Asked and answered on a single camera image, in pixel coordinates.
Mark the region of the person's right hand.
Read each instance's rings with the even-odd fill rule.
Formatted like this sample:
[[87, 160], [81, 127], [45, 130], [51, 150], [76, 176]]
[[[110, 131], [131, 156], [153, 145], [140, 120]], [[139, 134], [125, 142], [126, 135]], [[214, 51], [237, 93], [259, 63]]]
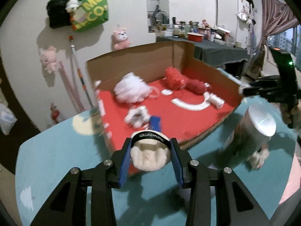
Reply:
[[281, 104], [280, 110], [282, 113], [283, 122], [288, 125], [289, 128], [299, 130], [301, 114], [300, 102], [298, 102], [298, 105], [293, 107], [290, 111], [287, 104]]

